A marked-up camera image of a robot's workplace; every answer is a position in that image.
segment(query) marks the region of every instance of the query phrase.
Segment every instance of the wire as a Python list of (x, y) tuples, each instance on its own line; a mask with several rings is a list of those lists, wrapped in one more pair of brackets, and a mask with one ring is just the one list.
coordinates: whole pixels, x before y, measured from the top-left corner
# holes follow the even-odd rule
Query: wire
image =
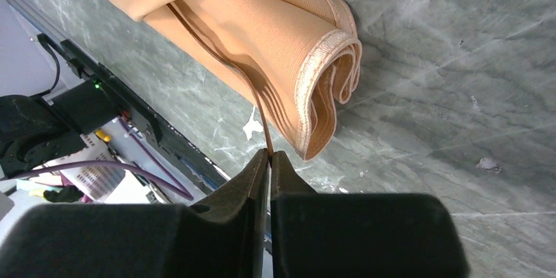
[(47, 173), (47, 172), (54, 172), (54, 171), (61, 171), (61, 170), (68, 170), (68, 169), (74, 169), (74, 168), (81, 168), (81, 167), (111, 167), (111, 168), (117, 168), (117, 169), (123, 169), (123, 170), (129, 170), (135, 174), (138, 174), (140, 176), (143, 176), (144, 178), (151, 180), (155, 183), (158, 183), (159, 185), (164, 186), (165, 188), (168, 188), (169, 190), (173, 191), (174, 193), (178, 194), (179, 196), (192, 201), (193, 200), (193, 196), (188, 192), (188, 191), (184, 191), (180, 188), (177, 188), (176, 186), (173, 186), (172, 184), (164, 181), (163, 179), (159, 178), (158, 176), (147, 172), (141, 168), (138, 167), (134, 167), (132, 165), (126, 165), (125, 163), (120, 163), (120, 162), (115, 162), (115, 161), (107, 161), (107, 160), (88, 160), (88, 161), (77, 161), (77, 162), (72, 162), (72, 163), (64, 163), (63, 165), (55, 165), (52, 167), (45, 167), (45, 168), (41, 168), (41, 169), (35, 169), (35, 170), (31, 170), (29, 172), (25, 172), (22, 174), (19, 174), (18, 176), (15, 176), (14, 178), (26, 178), (29, 176), (35, 176), (41, 173)]
[[(130, 131), (129, 126), (127, 125), (127, 123), (125, 123), (125, 121), (118, 117), (118, 122), (120, 123), (120, 125), (125, 129), (126, 132)], [(188, 189), (185, 187), (185, 185), (183, 185), (172, 173), (170, 173), (170, 171), (168, 171), (164, 165), (162, 165), (160, 163), (160, 161), (158, 161), (158, 159), (156, 159), (156, 157), (149, 151), (149, 149), (147, 149), (147, 147), (145, 147), (145, 145), (143, 145), (143, 143), (141, 143), (141, 141), (139, 141), (139, 138), (137, 138), (135, 136), (134, 133), (130, 132), (129, 136), (131, 138), (133, 138), (133, 140), (139, 145), (139, 147), (141, 147), (141, 149), (147, 154), (147, 156), (149, 157), (149, 159), (151, 159), (170, 179), (172, 179), (172, 181), (174, 181), (174, 183), (176, 183), (177, 185), (180, 186), (180, 188), (187, 192), (188, 194), (191, 194)]]
[(43, 49), (50, 54), (50, 56), (54, 60), (54, 64), (56, 64), (56, 77), (54, 78), (54, 84), (52, 85), (52, 87), (49, 90), (34, 95), (34, 96), (46, 96), (47, 94), (51, 93), (52, 90), (54, 90), (54, 88), (56, 88), (58, 82), (60, 81), (60, 61), (58, 61), (58, 57), (55, 55), (54, 51), (49, 45), (49, 38), (44, 33), (37, 35), (37, 40), (39, 41)]

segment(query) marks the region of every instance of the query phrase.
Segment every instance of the beige fabric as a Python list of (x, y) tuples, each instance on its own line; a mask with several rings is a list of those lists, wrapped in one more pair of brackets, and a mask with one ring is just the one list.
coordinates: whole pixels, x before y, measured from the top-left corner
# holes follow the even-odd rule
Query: beige fabric
[(176, 7), (216, 54), (249, 77), (268, 119), (303, 159), (315, 157), (330, 141), (334, 99), (347, 102), (357, 86), (361, 43), (342, 0), (110, 1), (255, 103), (241, 75), (209, 54), (167, 4)]

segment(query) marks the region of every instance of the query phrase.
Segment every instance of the gray marble surface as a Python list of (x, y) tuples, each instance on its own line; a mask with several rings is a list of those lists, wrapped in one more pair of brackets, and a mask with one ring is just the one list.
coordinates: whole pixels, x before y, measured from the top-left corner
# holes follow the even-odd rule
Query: gray marble surface
[[(32, 1), (229, 175), (263, 146), (252, 106), (147, 25), (106, 0)], [(346, 1), (359, 88), (316, 159), (273, 131), (278, 149), (322, 192), (438, 196), (474, 277), (556, 277), (556, 0)]]

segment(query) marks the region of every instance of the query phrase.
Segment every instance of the purple cable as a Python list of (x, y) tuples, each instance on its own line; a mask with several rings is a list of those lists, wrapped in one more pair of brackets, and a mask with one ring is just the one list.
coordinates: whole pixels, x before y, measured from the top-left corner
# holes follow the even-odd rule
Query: purple cable
[[(118, 122), (120, 123), (120, 125), (122, 125), (122, 127), (125, 129), (126, 132), (129, 132), (130, 128), (129, 126), (125, 123), (124, 120), (122, 120), (122, 118), (118, 117)], [(147, 156), (149, 157), (149, 159), (151, 159), (170, 179), (172, 179), (172, 181), (174, 181), (174, 183), (176, 183), (177, 185), (179, 185), (179, 188), (182, 189), (184, 192), (186, 192), (187, 194), (189, 194), (189, 196), (191, 196), (191, 198), (193, 198), (193, 196), (191, 195), (191, 193), (188, 191), (188, 189), (172, 174), (170, 173), (170, 171), (168, 171), (164, 165), (162, 165), (162, 163), (160, 163), (158, 161), (158, 159), (156, 159), (156, 157), (149, 151), (149, 149), (147, 149), (147, 147), (145, 147), (141, 141), (139, 141), (139, 139), (137, 137), (135, 137), (135, 134), (130, 132), (129, 136), (131, 138), (133, 138), (133, 140), (139, 145), (139, 147), (141, 147), (141, 149), (147, 154)]]
[(115, 161), (107, 161), (107, 160), (88, 160), (88, 161), (77, 161), (77, 162), (72, 162), (72, 163), (64, 163), (63, 165), (55, 165), (52, 167), (46, 167), (46, 168), (41, 168), (41, 169), (36, 169), (36, 170), (31, 170), (29, 172), (25, 172), (22, 173), (18, 176), (15, 176), (14, 178), (26, 178), (28, 176), (35, 176), (41, 173), (47, 173), (47, 172), (54, 172), (54, 171), (60, 171), (60, 170), (68, 170), (68, 169), (74, 169), (74, 168), (80, 168), (80, 167), (112, 167), (112, 168), (117, 168), (117, 169), (123, 169), (123, 170), (129, 170), (135, 174), (139, 174), (140, 176), (143, 176), (144, 178), (146, 178), (147, 180), (151, 180), (155, 183), (158, 183), (162, 186), (164, 186), (165, 188), (168, 188), (169, 190), (173, 191), (174, 193), (178, 194), (179, 196), (192, 201), (193, 200), (193, 196), (188, 192), (188, 191), (184, 191), (182, 189), (177, 188), (176, 186), (173, 186), (172, 184), (164, 181), (163, 179), (159, 178), (158, 176), (147, 172), (141, 168), (138, 167), (134, 167), (132, 165), (127, 165), (125, 163), (120, 163), (120, 162), (115, 162)]

